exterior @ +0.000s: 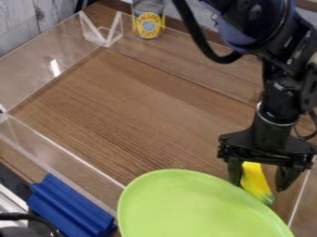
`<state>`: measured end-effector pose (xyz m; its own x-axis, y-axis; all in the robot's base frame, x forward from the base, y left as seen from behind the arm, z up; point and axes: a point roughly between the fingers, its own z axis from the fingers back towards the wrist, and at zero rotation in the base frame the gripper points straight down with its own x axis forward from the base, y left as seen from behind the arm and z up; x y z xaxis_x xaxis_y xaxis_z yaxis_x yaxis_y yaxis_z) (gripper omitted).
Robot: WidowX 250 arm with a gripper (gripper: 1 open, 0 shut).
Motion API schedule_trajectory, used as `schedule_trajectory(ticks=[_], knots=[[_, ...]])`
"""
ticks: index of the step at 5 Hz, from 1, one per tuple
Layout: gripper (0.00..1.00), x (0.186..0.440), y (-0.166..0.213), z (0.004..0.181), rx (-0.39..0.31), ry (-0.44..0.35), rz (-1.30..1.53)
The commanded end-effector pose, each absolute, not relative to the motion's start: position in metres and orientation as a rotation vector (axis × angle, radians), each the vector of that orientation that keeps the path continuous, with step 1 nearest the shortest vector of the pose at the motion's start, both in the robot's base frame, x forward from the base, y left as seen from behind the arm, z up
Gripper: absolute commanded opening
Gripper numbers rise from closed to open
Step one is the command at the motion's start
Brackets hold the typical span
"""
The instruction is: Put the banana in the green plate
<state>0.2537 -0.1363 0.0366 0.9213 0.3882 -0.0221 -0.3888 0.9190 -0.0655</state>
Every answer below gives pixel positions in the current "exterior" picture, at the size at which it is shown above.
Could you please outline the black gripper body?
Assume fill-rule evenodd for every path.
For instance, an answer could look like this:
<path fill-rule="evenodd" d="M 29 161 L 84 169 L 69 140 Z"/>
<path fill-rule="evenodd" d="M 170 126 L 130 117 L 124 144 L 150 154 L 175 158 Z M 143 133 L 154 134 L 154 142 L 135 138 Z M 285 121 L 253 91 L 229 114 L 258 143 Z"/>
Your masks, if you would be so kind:
<path fill-rule="evenodd" d="M 226 162 L 255 162 L 282 168 L 310 169 L 317 148 L 291 135 L 301 114 L 285 113 L 279 117 L 258 107 L 250 127 L 222 134 L 217 156 Z"/>

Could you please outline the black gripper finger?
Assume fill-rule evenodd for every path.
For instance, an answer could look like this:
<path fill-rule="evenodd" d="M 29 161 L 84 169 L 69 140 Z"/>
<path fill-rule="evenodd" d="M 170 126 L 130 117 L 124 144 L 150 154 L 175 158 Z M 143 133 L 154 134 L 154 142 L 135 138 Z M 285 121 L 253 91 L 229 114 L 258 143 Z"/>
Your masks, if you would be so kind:
<path fill-rule="evenodd" d="M 237 157 L 227 159 L 227 175 L 230 183 L 239 186 L 242 179 L 242 161 Z"/>
<path fill-rule="evenodd" d="M 299 166 L 277 167 L 275 171 L 275 190 L 283 192 L 298 179 L 305 169 Z"/>

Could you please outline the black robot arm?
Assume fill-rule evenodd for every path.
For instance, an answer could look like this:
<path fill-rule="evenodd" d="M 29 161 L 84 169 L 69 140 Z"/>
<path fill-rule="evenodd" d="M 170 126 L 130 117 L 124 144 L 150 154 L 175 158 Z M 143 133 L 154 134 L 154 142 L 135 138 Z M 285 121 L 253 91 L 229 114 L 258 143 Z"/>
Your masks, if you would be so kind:
<path fill-rule="evenodd" d="M 317 108 L 317 28 L 298 15 L 295 0 L 199 0 L 218 15 L 225 44 L 262 60 L 263 89 L 251 126 L 219 136 L 218 157 L 239 184 L 242 163 L 273 165 L 285 191 L 311 168 L 317 148 L 293 130 Z"/>

